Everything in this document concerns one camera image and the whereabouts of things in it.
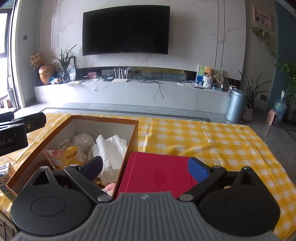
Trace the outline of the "water dispenser bottle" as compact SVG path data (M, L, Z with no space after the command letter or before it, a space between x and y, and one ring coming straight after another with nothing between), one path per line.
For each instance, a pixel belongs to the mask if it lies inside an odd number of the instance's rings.
M285 91L283 90L281 92L281 96L279 99L276 99L273 105L273 110L277 114L278 122L280 123L282 120L283 115L285 114L285 111L287 109L287 106L285 104Z

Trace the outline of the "black television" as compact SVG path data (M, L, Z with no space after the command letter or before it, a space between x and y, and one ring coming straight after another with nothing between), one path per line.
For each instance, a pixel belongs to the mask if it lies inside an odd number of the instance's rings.
M168 54L170 7L117 6L84 12L82 54Z

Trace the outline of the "yellow checkered tablecloth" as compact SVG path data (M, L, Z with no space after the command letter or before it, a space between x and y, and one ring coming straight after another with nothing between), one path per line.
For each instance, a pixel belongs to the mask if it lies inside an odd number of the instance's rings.
M295 240L295 185L269 147L248 126L189 120L139 118L138 150L194 156L229 171L250 166L280 206L274 234Z

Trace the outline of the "pink knitted soft item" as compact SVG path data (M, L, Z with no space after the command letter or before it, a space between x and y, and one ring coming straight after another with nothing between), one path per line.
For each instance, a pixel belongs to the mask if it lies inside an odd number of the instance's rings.
M112 196L114 189L115 189L116 184L115 183L109 183L107 186L105 186L102 191L105 192L106 194Z

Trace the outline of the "green potted plant glass vase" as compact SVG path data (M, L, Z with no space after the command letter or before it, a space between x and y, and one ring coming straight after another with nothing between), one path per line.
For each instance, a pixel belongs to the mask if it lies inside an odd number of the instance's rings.
M71 62L71 59L74 58L74 56L71 54L71 51L77 46L77 44L75 44L72 48L68 49L61 49L60 55L59 57L55 57L52 56L54 59L58 60L58 62L60 63L63 72L62 72L62 80L63 83L68 83L70 81L70 75L67 71L67 68Z

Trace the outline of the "grey metal trash bin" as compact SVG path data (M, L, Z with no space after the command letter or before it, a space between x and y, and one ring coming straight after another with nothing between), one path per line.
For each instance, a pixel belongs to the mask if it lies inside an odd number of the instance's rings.
M226 119L233 123L240 123L248 100L248 94L242 90L231 89L229 96Z

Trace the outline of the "golden acorn vase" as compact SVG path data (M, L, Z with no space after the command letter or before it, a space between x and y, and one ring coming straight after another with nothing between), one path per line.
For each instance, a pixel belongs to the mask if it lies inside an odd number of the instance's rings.
M54 76L55 66L53 64L45 64L39 68L39 76L44 85L49 84L50 77Z

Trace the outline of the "white wifi router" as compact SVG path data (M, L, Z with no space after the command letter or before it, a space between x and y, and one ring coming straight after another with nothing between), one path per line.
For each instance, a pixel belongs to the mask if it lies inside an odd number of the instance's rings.
M114 78L113 78L112 82L127 82L127 81L128 81L128 77L127 77L127 75L123 74L123 69L122 68L118 68L118 69L114 68Z

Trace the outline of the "small milk carton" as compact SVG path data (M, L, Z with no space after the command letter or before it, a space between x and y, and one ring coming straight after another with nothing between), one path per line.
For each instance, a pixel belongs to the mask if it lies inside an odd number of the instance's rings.
M14 202L14 200L16 199L16 194L7 187L7 183L14 173L15 173L15 170L11 165L11 163L6 163L1 165L0 189L1 189L1 192L3 192L3 194L6 196L6 198L8 198L11 202Z

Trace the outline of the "woven basket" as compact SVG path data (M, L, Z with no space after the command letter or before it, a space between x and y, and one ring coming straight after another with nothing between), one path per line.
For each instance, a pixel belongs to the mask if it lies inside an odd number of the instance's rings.
M245 111L243 114L244 121L252 121L252 107L250 103L246 103Z

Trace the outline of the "cellophane soft bundle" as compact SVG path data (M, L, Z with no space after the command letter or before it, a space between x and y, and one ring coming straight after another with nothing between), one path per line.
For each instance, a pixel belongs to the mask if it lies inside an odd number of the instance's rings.
M58 144L59 150L65 150L71 146L77 146L80 153L88 155L91 147L95 145L95 140L93 137L86 133L81 133L73 137L72 140L65 139Z

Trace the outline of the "Deeyeo packaged wipes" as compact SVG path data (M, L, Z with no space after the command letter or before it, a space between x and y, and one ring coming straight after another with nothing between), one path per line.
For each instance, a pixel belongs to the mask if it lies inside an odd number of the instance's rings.
M82 165L86 162L86 158L77 146L70 146L64 150L43 150L42 153L52 167L58 170L64 170L72 164Z

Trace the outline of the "teddy bear bouquet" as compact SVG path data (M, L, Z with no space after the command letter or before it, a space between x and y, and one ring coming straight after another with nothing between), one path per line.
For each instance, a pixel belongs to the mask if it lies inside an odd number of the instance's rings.
M206 66L203 73L203 87L204 89L211 89L213 83L214 69L212 67Z

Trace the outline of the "white towel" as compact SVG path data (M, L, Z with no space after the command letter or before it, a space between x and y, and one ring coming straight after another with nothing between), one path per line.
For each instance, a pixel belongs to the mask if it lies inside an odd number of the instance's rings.
M105 139L99 135L88 153L88 161L100 156L103 168L98 178L104 184L115 183L127 151L127 140L114 135Z

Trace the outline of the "hanging ivy plant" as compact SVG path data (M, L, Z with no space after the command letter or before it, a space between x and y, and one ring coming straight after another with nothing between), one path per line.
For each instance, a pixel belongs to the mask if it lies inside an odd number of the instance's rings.
M272 43L269 32L260 27L252 27L252 33L275 58L275 70L268 98L270 108L280 91L284 90L284 103L288 109L295 110L295 30L287 24L280 24L278 42Z

